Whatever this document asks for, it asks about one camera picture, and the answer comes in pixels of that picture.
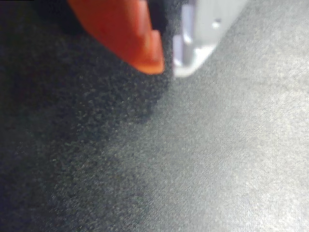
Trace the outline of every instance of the white device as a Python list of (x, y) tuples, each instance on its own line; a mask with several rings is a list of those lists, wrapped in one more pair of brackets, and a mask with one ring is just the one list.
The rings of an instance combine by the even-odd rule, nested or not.
[(193, 74), (214, 51), (247, 0), (190, 0), (182, 7), (182, 34), (173, 38), (175, 77)]

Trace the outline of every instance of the orange plastic piece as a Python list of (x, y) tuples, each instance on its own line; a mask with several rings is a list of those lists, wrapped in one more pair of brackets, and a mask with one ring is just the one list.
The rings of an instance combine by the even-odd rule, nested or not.
[(146, 74), (164, 70), (160, 32), (146, 0), (68, 0), (82, 26), (119, 58)]

